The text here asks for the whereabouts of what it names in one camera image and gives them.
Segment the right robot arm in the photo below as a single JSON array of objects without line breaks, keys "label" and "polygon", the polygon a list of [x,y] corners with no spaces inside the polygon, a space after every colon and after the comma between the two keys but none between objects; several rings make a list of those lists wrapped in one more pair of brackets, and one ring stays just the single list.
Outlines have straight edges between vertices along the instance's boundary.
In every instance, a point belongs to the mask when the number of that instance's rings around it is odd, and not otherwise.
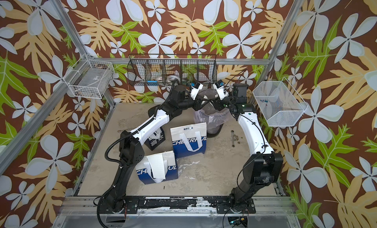
[{"label": "right robot arm", "polygon": [[232,189],[228,199],[218,201],[217,213],[240,213],[248,211],[255,213],[252,197],[262,188],[277,182],[281,173],[283,158],[270,146],[261,130],[256,108],[247,103],[246,84],[235,84],[233,91],[225,89],[225,83],[220,80],[213,84],[217,98],[212,100],[216,110],[227,108],[241,126],[249,150],[250,158],[243,165],[238,177],[237,186]]}]

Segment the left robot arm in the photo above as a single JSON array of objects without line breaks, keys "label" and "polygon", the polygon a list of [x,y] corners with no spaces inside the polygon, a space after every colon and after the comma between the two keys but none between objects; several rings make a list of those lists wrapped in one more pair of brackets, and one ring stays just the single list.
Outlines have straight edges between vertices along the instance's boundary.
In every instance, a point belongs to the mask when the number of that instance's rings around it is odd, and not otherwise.
[{"label": "left robot arm", "polygon": [[120,139],[112,143],[105,151],[105,159],[118,164],[118,169],[112,186],[99,198],[97,214],[101,212],[120,213],[124,207],[124,197],[132,171],[145,156],[143,145],[145,141],[159,128],[184,110],[202,108],[202,98],[197,94],[203,88],[200,83],[192,83],[188,90],[183,85],[173,87],[160,105],[148,111],[149,119],[142,125],[121,134]]}]

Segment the white receipt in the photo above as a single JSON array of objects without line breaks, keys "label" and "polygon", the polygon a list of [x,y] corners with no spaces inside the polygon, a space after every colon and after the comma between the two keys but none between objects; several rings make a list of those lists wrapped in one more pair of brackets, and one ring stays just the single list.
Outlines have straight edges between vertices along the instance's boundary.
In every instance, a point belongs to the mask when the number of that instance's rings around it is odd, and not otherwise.
[{"label": "white receipt", "polygon": [[150,166],[150,177],[155,183],[160,183],[166,179],[167,164],[162,154],[148,155],[147,160]]}]

